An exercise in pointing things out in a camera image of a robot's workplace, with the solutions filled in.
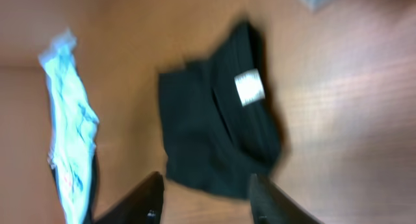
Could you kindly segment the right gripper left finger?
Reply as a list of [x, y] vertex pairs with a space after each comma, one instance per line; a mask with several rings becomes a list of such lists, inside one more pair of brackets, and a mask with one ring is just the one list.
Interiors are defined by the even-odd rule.
[[159, 224], [164, 202], [163, 176], [154, 171], [94, 223]]

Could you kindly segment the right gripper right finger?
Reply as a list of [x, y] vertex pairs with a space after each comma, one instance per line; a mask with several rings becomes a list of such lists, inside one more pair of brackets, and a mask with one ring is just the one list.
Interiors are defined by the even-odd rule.
[[250, 177], [249, 200], [254, 224], [321, 224], [268, 177]]

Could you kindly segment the black t-shirt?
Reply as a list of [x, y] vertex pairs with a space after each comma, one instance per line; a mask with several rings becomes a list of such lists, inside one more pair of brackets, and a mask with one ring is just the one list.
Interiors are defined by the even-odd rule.
[[211, 56], [159, 75], [167, 179], [246, 199], [250, 176], [272, 172], [281, 138], [265, 95], [263, 48], [243, 21]]

